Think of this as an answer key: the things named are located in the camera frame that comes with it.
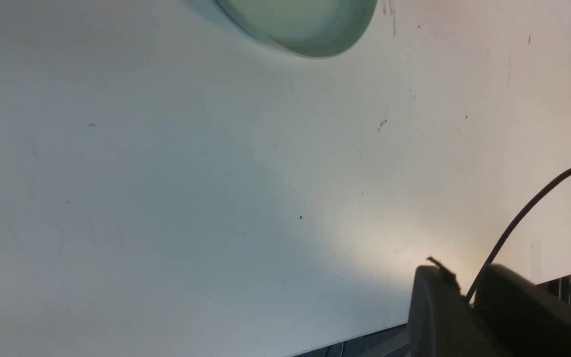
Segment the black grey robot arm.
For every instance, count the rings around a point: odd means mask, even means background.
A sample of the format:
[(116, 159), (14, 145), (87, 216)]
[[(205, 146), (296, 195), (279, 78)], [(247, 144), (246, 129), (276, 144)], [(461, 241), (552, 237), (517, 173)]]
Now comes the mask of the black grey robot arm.
[(407, 327), (413, 357), (571, 357), (571, 307), (499, 264), (473, 303), (438, 261), (418, 266)]

